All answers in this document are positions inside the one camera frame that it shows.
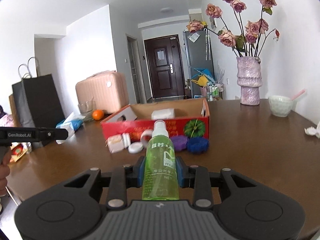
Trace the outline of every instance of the orange fruit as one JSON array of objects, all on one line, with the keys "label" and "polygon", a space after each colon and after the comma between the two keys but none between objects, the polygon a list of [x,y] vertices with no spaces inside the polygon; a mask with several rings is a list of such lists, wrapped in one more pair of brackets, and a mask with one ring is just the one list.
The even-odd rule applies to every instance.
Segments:
[{"label": "orange fruit", "polygon": [[101,120],[104,117],[104,112],[102,110],[94,110],[92,113],[92,118],[96,121]]}]

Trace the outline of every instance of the wooden tabletop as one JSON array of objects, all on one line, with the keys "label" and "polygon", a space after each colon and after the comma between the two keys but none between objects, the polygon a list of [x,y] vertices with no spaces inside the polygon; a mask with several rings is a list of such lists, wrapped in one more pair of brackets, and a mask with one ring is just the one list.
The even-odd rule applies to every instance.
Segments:
[{"label": "wooden tabletop", "polygon": [[[211,102],[210,148],[202,155],[176,153],[187,165],[205,166],[219,172],[228,167],[297,200],[306,222],[300,238],[307,238],[320,225],[320,140],[307,136],[313,125],[295,112],[287,118],[271,115],[268,101],[243,106],[238,100]],[[11,164],[9,188],[25,200],[86,169],[111,171],[134,164],[139,156],[127,151],[110,154],[99,122],[85,124],[69,141],[50,143]],[[212,190],[219,203],[217,189]],[[101,202],[104,203],[107,190]],[[141,189],[128,189],[128,201],[141,198]],[[192,198],[192,189],[180,189],[181,199]]]}]

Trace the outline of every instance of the ceiling light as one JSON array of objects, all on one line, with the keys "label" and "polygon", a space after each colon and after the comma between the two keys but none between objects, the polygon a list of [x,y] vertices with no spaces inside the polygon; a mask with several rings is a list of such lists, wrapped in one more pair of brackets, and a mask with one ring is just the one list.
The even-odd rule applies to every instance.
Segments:
[{"label": "ceiling light", "polygon": [[162,9],[160,10],[160,12],[163,12],[163,13],[172,12],[172,11],[173,11],[173,9],[170,8],[170,7],[162,8]]}]

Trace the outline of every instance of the green spray bottle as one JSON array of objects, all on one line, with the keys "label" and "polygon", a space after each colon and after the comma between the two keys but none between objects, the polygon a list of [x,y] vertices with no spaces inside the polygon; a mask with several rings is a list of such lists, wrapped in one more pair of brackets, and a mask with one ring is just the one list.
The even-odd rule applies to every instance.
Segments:
[{"label": "green spray bottle", "polygon": [[158,120],[148,143],[142,200],[178,200],[178,189],[173,143],[165,122]]}]

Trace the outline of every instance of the pink spoon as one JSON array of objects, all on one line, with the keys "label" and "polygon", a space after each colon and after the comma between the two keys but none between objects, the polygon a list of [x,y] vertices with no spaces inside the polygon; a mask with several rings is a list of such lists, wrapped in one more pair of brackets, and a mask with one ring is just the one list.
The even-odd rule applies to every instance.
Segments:
[{"label": "pink spoon", "polygon": [[303,90],[301,90],[298,94],[296,94],[295,96],[293,96],[292,98],[290,98],[290,100],[295,100],[295,99],[297,99],[299,96],[301,96],[304,92],[305,92],[306,90],[305,89],[303,89]]}]

